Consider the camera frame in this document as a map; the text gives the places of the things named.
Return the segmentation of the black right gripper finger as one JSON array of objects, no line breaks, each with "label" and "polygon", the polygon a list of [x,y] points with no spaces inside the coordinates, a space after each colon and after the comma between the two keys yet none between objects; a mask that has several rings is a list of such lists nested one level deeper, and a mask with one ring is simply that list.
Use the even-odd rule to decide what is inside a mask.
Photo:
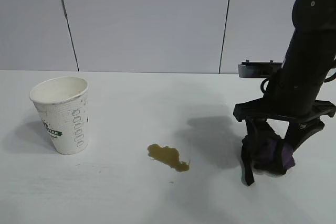
[{"label": "black right gripper finger", "polygon": [[289,123],[285,135],[285,142],[295,152],[308,138],[322,131],[324,123],[320,119],[313,119],[306,123]]},{"label": "black right gripper finger", "polygon": [[267,141],[278,141],[278,135],[267,122],[267,119],[246,119],[247,135],[246,143],[264,143]]}]

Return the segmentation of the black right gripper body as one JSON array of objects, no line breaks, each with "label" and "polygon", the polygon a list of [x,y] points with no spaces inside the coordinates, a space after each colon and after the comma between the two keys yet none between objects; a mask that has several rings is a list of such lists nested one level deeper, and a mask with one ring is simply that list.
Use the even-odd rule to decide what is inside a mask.
[{"label": "black right gripper body", "polygon": [[274,119],[304,122],[314,117],[313,105],[335,64],[335,31],[295,31],[283,62],[239,64],[241,78],[262,78],[262,98],[234,107],[237,121]]}]

